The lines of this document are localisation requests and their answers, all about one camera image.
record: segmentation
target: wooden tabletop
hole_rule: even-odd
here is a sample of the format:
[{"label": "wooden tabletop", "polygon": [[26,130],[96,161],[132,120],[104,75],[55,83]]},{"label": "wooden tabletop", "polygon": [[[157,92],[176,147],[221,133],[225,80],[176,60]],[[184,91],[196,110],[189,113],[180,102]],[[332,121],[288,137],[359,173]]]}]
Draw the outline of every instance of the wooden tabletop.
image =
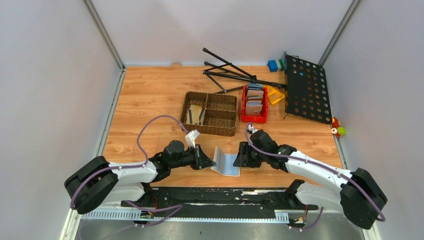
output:
[{"label": "wooden tabletop", "polygon": [[[269,72],[267,66],[244,66],[243,70],[257,75],[260,80],[284,82],[283,72]],[[110,162],[132,163],[144,161],[136,139],[143,126],[158,115],[180,118],[186,92],[214,93],[220,91],[207,76],[204,66],[143,66],[126,70],[122,89],[107,138],[104,156]],[[245,85],[246,82],[216,77],[224,88]],[[227,93],[242,99],[242,90]],[[254,124],[263,129],[278,145],[288,144],[306,155],[341,168],[342,164],[328,124],[294,115],[284,115],[284,101],[269,105],[265,124]],[[215,147],[225,153],[236,154],[239,142],[245,141],[246,123],[237,117],[235,136],[200,134],[196,143],[211,159]],[[172,140],[182,141],[185,133],[170,118],[152,122],[140,138],[140,144],[149,157],[162,152]],[[167,187],[288,187],[294,179],[306,178],[272,169],[263,163],[260,168],[242,168],[240,177],[223,176],[211,169],[193,170],[191,167],[174,168],[166,179],[152,186]]]}]

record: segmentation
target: wicker basket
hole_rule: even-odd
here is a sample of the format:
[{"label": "wicker basket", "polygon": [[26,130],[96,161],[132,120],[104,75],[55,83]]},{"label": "wicker basket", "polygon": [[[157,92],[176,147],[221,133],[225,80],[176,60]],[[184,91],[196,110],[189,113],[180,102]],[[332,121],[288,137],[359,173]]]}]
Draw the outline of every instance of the wicker basket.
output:
[{"label": "wicker basket", "polygon": [[[187,124],[187,110],[191,105],[205,109],[203,125]],[[182,106],[181,122],[188,130],[202,134],[232,137],[236,134],[237,97],[214,93],[188,91]]]}]

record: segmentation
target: white panel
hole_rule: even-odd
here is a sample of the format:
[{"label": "white panel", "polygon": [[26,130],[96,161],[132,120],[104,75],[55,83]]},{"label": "white panel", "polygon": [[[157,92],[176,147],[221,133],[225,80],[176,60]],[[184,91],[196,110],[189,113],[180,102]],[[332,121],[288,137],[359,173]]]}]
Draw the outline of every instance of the white panel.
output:
[{"label": "white panel", "polygon": [[351,0],[94,0],[127,65],[201,65],[203,47],[239,65],[318,62]]},{"label": "white panel", "polygon": [[422,239],[424,1],[365,0],[325,65],[348,165],[388,198],[383,240]]},{"label": "white panel", "polygon": [[58,239],[119,78],[80,0],[0,2],[0,239]]}]

